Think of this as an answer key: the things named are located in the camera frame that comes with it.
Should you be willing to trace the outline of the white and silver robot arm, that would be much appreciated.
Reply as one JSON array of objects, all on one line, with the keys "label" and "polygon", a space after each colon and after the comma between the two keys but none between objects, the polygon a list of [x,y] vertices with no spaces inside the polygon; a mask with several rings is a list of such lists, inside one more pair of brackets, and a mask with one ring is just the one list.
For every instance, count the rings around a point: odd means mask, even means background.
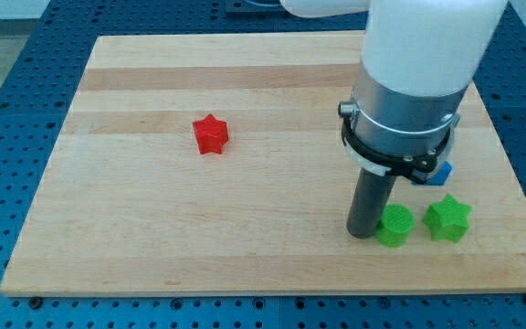
[{"label": "white and silver robot arm", "polygon": [[280,0],[294,16],[368,15],[359,75],[338,106],[347,154],[422,184],[451,151],[457,113],[506,0]]}]

